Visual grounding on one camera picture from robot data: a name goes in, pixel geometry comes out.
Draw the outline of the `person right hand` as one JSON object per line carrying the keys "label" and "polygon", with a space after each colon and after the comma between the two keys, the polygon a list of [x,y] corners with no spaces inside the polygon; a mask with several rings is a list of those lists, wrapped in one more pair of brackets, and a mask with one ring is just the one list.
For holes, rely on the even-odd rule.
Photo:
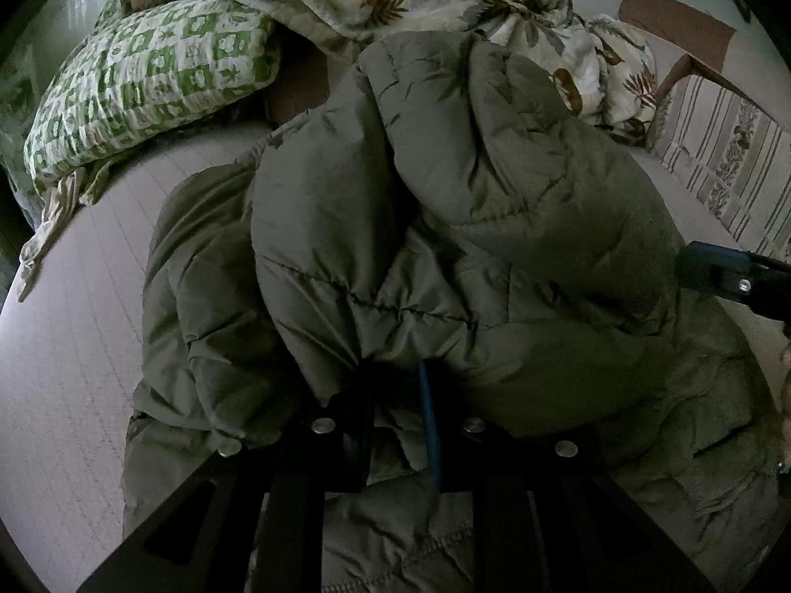
{"label": "person right hand", "polygon": [[791,344],[788,343],[780,360],[787,374],[780,389],[780,460],[784,468],[790,467],[791,462]]}

